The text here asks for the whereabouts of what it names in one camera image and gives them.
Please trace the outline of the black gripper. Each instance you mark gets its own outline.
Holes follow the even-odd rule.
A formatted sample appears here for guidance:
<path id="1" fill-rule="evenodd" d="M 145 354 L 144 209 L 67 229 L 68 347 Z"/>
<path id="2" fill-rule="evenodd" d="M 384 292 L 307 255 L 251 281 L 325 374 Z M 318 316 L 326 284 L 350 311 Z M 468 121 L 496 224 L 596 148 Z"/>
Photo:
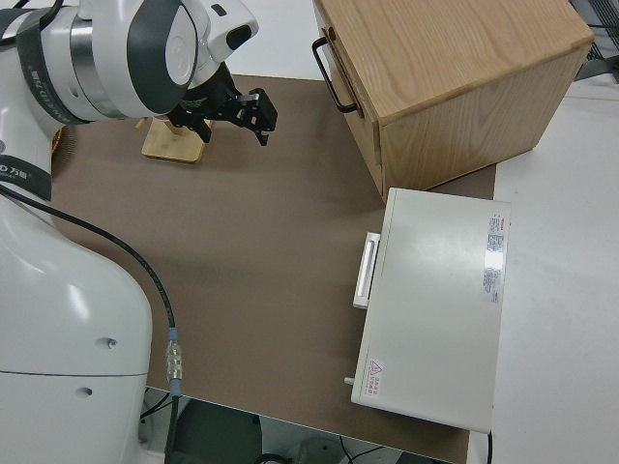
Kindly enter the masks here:
<path id="1" fill-rule="evenodd" d="M 242 94 L 236 88 L 227 66 L 219 66 L 204 83 L 185 94 L 185 109 L 176 106 L 169 112 L 169 122 L 175 128 L 187 128 L 209 143 L 212 130 L 205 119 L 238 122 L 254 133 L 259 144 L 266 146 L 275 130 L 278 112 L 262 88 Z"/>

